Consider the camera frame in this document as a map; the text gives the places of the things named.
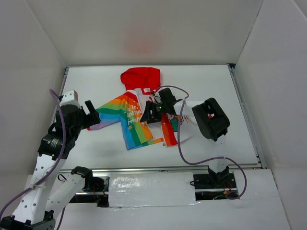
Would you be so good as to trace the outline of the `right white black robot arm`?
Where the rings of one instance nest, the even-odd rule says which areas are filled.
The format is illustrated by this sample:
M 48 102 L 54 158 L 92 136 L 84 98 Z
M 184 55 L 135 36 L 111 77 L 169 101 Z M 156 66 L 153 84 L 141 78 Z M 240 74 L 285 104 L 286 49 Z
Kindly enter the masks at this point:
M 189 94 L 182 99 L 177 99 L 172 91 L 172 86 L 161 86 L 151 92 L 151 99 L 145 103 L 145 111 L 141 122 L 154 123 L 162 120 L 163 115 L 178 115 L 177 146 L 181 159 L 187 165 L 200 165 L 208 163 L 209 183 L 213 187 L 220 187 L 229 175 L 229 166 L 225 156 L 225 139 L 230 126 L 230 121 L 216 99 L 209 98 L 205 101 L 189 100 Z M 193 117 L 200 133 L 206 138 L 212 149 L 212 156 L 199 162 L 187 161 L 181 149 L 181 119 L 184 116 Z

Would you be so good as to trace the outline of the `rainbow hooded kids jacket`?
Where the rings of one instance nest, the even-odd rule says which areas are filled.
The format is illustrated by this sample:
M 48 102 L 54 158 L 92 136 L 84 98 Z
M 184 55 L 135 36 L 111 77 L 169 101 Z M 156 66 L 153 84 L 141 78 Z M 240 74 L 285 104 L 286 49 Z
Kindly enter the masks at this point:
M 161 72 L 153 67 L 135 67 L 120 76 L 126 92 L 97 108 L 100 123 L 88 128 L 99 130 L 120 123 L 128 150 L 162 142 L 175 146 L 192 137 L 192 123 L 187 116 L 163 114 L 156 123 L 141 122 L 146 101 L 155 101 L 150 94 L 161 85 Z

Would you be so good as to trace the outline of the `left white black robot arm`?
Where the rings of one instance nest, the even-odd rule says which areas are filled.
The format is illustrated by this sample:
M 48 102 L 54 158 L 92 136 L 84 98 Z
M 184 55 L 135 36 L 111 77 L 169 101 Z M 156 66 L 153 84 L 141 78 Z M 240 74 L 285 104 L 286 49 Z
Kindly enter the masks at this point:
M 93 188 L 93 171 L 77 166 L 62 186 L 51 193 L 80 132 L 100 122 L 92 102 L 86 101 L 85 105 L 89 114 L 78 103 L 62 105 L 56 112 L 55 123 L 41 140 L 29 187 L 20 195 L 21 201 L 15 211 L 10 216 L 1 218 L 1 229 L 53 230 L 56 219 L 75 194 Z

